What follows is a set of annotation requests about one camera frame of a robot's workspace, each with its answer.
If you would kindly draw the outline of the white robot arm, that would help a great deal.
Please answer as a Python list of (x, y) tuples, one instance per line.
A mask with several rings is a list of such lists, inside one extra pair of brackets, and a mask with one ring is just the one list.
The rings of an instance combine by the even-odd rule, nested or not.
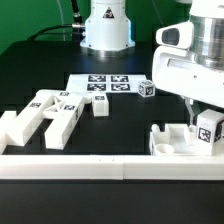
[(158, 29), (156, 42), (158, 89), (224, 109), (224, 0), (192, 0), (189, 19)]

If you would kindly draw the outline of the robot base column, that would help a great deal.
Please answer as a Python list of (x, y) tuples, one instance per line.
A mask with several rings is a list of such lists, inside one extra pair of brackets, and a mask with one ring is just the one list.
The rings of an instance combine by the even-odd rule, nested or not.
[(126, 16), (125, 0), (91, 0), (90, 16), (85, 21), (81, 50), (100, 57), (125, 55), (134, 50), (131, 21)]

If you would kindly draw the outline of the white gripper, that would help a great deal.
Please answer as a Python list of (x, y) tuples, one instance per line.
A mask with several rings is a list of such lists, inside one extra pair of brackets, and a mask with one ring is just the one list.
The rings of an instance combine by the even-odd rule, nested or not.
[(184, 97), (191, 125), (200, 113), (197, 101), (224, 108), (224, 58), (191, 52), (193, 31), (189, 21), (159, 29), (152, 64), (156, 88)]

